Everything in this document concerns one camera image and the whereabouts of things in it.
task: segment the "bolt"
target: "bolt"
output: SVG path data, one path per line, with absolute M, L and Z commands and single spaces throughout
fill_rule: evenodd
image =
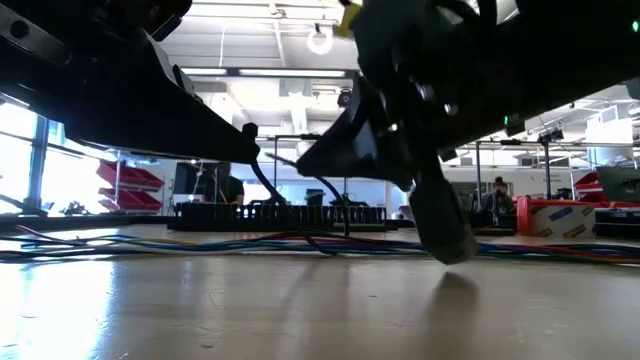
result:
M 456 116 L 458 115 L 458 106 L 454 104 L 445 104 L 444 112 L 446 112 L 449 116 Z
M 418 93 L 420 94 L 420 97 L 422 97 L 422 100 L 424 101 L 433 100 L 433 98 L 436 95 L 431 85 L 416 84 L 416 89 L 418 89 Z

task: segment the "monitor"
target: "monitor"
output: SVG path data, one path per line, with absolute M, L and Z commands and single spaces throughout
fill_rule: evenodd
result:
M 631 167 L 596 168 L 607 201 L 640 203 L 640 170 Z

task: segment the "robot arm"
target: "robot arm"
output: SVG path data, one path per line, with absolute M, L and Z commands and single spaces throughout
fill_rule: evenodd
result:
M 156 41 L 191 0 L 0 0 L 0 93 L 84 144 L 251 163 L 255 143 L 195 95 Z
M 521 0 L 501 24 L 480 5 L 476 15 L 459 0 L 370 0 L 350 24 L 364 78 L 298 161 L 302 175 L 411 190 L 421 242 L 448 264 L 468 259 L 475 240 L 439 154 L 640 73 L 640 2 Z M 606 39 L 598 54 L 593 39 Z

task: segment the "ceiling light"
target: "ceiling light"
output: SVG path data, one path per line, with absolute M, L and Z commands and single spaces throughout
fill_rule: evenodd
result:
M 224 76 L 227 75 L 227 69 L 220 68 L 182 68 L 188 76 Z
M 343 78 L 346 76 L 344 71 L 334 70 L 241 69 L 238 72 L 243 76 L 268 77 Z
M 318 34 L 324 35 L 324 40 L 320 44 L 315 42 L 316 35 Z M 307 47 L 314 54 L 325 55 L 329 53 L 333 47 L 333 31 L 326 27 L 316 27 L 307 37 Z

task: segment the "table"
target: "table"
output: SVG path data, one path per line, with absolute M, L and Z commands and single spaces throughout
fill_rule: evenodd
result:
M 162 226 L 66 235 L 114 231 L 190 241 L 248 236 Z M 412 231 L 370 236 L 417 241 Z M 632 266 L 139 256 L 0 264 L 0 279 L 0 359 L 602 360 L 640 353 L 640 269 Z

